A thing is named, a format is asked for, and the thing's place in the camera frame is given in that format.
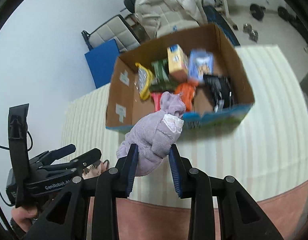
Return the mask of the left hand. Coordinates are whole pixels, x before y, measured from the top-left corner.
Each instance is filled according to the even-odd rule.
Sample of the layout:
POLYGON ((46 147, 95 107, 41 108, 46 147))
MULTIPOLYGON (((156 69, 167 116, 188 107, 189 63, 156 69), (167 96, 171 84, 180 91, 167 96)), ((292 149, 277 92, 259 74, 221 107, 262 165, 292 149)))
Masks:
POLYGON ((28 232, 32 226, 32 219, 37 218, 39 214, 36 206, 20 206, 11 210, 12 220, 24 232, 28 232))

